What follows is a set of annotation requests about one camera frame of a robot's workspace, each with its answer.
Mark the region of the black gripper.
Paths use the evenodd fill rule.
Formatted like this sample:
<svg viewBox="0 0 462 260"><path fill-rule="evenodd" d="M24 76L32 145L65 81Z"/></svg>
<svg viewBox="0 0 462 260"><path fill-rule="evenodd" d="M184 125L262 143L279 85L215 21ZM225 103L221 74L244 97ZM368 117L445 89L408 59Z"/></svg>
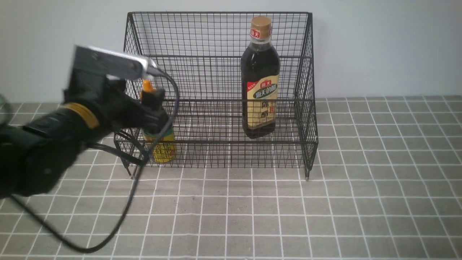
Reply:
<svg viewBox="0 0 462 260"><path fill-rule="evenodd" d="M125 79L72 69L68 88L64 90L63 107L79 115L87 129L115 132L140 128L147 135L157 135L167 125L169 115L163 108L164 90L141 91L141 104L125 94Z"/></svg>

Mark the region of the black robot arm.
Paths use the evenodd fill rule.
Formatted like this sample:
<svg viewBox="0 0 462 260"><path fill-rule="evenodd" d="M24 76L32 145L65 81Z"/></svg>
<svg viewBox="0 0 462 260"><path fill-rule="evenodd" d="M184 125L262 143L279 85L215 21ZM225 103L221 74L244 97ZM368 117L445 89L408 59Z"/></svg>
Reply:
<svg viewBox="0 0 462 260"><path fill-rule="evenodd" d="M1 126L1 198L51 191L83 151L116 130L161 129L165 91L143 92L139 102L125 84L73 69L60 108L23 126Z"/></svg>

